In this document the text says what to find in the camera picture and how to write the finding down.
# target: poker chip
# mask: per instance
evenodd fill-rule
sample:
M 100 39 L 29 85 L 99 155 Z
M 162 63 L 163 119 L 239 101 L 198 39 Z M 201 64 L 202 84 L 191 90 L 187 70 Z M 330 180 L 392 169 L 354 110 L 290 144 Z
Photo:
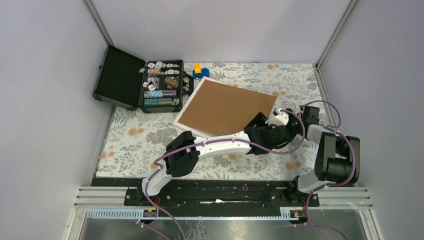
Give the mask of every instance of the poker chip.
M 165 84 L 168 86 L 168 87 L 172 87 L 172 88 L 174 88 L 174 89 L 176 89 L 176 88 L 178 88 L 178 80 L 175 80 L 175 79 L 173 79 L 173 78 L 170 78 L 170 77 L 165 77 Z
M 154 106 L 157 106 L 158 104 L 159 104 L 159 100 L 157 98 L 144 100 L 145 107 L 154 107 Z
M 172 105 L 178 105 L 180 103 L 180 99 L 179 98 L 174 98 L 172 100 Z
M 150 85 L 148 86 L 148 90 L 149 90 L 149 91 L 155 91 L 155 90 L 156 90 L 156 87 L 155 87 L 153 84 L 150 84 Z
M 161 61 L 157 61 L 156 65 L 154 66 L 155 69 L 160 69 L 162 68 L 162 62 Z
M 151 91 L 144 91 L 144 98 L 145 99 L 155 99 L 155 98 L 166 98 L 171 97 L 175 98 L 177 96 L 177 90 L 151 90 Z
M 159 74 L 161 74 L 161 69 L 160 68 L 149 68 L 149 69 L 147 69 L 147 74 L 148 75 L 159 75 Z
M 171 105 L 172 98 L 160 98 L 157 103 L 159 106 Z

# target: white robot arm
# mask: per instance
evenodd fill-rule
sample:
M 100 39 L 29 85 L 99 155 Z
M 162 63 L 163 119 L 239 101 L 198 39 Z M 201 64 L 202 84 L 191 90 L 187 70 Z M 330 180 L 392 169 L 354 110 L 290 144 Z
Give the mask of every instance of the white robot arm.
M 278 109 L 274 112 L 274 117 L 269 119 L 262 113 L 258 113 L 244 131 L 231 135 L 194 137 L 190 131 L 183 132 L 166 147 L 166 152 L 170 153 L 184 147 L 186 149 L 156 162 L 164 169 L 142 180 L 143 193 L 149 196 L 158 195 L 169 181 L 188 175 L 196 163 L 202 159 L 228 154 L 269 153 L 253 144 L 271 150 L 285 147 L 297 134 L 302 134 L 302 131 L 299 120 L 282 111 L 281 108 Z M 301 120 L 305 125 L 306 139 L 319 144 L 319 148 L 315 171 L 297 176 L 293 180 L 295 182 L 294 192 L 309 193 L 323 183 L 341 182 L 347 178 L 346 176 L 352 169 L 349 150 L 346 149 L 342 139 L 318 124 L 318 114 L 319 108 L 306 106 L 302 115 Z M 359 139 L 350 137 L 349 141 L 355 145 L 355 151 L 358 151 L 356 174 L 351 181 L 354 183 L 359 176 Z M 336 153 L 346 158 L 336 158 Z

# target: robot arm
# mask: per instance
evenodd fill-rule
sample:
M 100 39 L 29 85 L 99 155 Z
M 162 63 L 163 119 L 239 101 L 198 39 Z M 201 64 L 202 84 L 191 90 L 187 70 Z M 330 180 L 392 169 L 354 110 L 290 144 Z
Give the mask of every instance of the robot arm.
M 331 159 L 335 158 L 334 155 L 336 152 L 336 139 L 338 138 L 334 135 L 334 133 L 330 133 L 329 131 L 325 130 L 323 126 L 318 125 L 318 114 L 319 108 L 311 106 L 306 106 L 303 112 L 302 122 L 304 123 L 306 129 L 306 139 L 319 144 L 319 149 L 315 161 L 315 171 L 311 171 L 304 176 L 297 176 L 293 180 L 293 182 L 295 181 L 293 187 L 295 188 L 296 192 L 301 191 L 306 193 L 307 190 L 310 191 L 310 189 L 313 189 L 313 186 L 324 181 L 336 182 L 334 180 L 338 180 L 338 178 L 332 175 L 334 171 L 336 173 L 333 174 L 339 178 L 343 178 L 345 175 L 345 171 L 342 171 L 343 174 L 341 174 L 340 169 L 337 167 L 335 169 L 330 169 L 330 165 L 333 166 L 334 163 L 329 164 L 327 159 L 326 161 L 322 161 L 322 159 L 329 157 L 329 155 L 332 154 L 333 149 L 334 152 Z M 166 147 L 166 153 L 170 153 L 179 148 L 190 145 L 196 146 L 176 152 L 168 157 L 165 157 L 163 160 L 160 160 L 158 164 L 161 164 L 164 167 L 164 170 L 161 170 L 154 176 L 150 176 L 142 180 L 143 192 L 146 195 L 146 183 L 149 182 L 147 194 L 149 196 L 159 194 L 160 190 L 172 179 L 183 177 L 191 173 L 199 160 L 228 154 L 268 154 L 266 150 L 251 145 L 247 142 L 258 144 L 267 149 L 280 149 L 290 143 L 297 134 L 302 134 L 299 121 L 294 116 L 288 115 L 285 112 L 281 112 L 280 109 L 275 111 L 274 117 L 270 119 L 265 117 L 262 113 L 258 113 L 258 115 L 244 128 L 244 131 L 240 131 L 231 135 L 194 137 L 191 131 L 185 131 Z M 346 159 L 342 159 L 342 161 L 346 166 L 349 165 L 348 157 Z M 319 177 L 317 175 L 317 163 L 319 165 Z M 342 168 L 348 171 L 347 175 L 349 175 L 352 166 L 350 166 L 350 168 L 346 166 L 345 168 Z

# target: cork board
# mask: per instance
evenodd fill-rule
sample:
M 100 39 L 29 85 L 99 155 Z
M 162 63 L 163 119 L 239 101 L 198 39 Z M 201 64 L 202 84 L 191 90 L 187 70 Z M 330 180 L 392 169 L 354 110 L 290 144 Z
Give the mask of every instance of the cork board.
M 258 114 L 269 116 L 276 96 L 246 90 L 204 77 L 183 112 L 176 119 L 181 125 L 208 135 L 240 132 Z

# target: white frame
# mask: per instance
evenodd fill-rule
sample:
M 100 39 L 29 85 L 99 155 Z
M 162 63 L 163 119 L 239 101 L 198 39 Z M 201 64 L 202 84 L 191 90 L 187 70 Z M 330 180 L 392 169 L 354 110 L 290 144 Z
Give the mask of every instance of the white frame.
M 186 130 L 186 131 L 191 131 L 194 135 L 199 136 L 199 137 L 214 137 L 213 135 L 207 135 L 204 132 L 201 132 L 197 129 L 191 128 L 189 126 L 186 126 L 182 123 L 179 123 L 178 121 L 180 120 L 181 116 L 184 114 L 184 112 L 186 111 L 187 107 L 190 105 L 190 102 L 193 100 L 193 98 L 195 97 L 195 95 L 197 94 L 197 92 L 199 91 L 199 89 L 201 88 L 202 84 L 205 81 L 211 81 L 214 83 L 219 83 L 219 84 L 223 84 L 223 85 L 227 85 L 228 84 L 221 82 L 221 81 L 217 81 L 215 79 L 212 79 L 210 77 L 204 76 L 201 80 L 200 83 L 197 85 L 197 87 L 194 89 L 193 93 L 191 94 L 190 98 L 187 100 L 187 102 L 184 104 L 184 106 L 182 107 L 181 111 L 178 113 L 178 115 L 176 116 L 176 118 L 174 119 L 174 121 L 172 122 L 173 125 L 177 126 L 178 128 L 182 129 L 182 130 Z M 271 115 L 273 114 L 273 111 L 271 110 L 271 112 L 268 115 L 268 118 L 271 118 Z

